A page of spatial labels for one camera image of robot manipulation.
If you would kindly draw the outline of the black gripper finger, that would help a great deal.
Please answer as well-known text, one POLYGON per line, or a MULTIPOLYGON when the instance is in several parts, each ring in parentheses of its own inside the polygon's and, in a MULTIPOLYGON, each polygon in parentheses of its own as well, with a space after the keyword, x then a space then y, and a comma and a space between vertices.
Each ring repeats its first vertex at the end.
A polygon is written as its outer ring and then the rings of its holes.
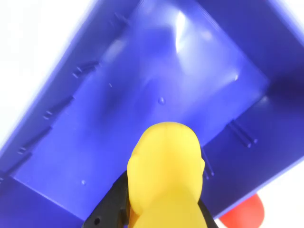
POLYGON ((206 221, 207 228, 219 228, 218 225, 216 224, 215 220, 213 219, 212 215, 210 214, 209 210, 207 209, 206 205, 202 201, 202 199, 199 199, 198 206, 206 221))
POLYGON ((125 228, 129 225, 130 209, 128 178, 125 171, 113 183, 82 227, 125 228))

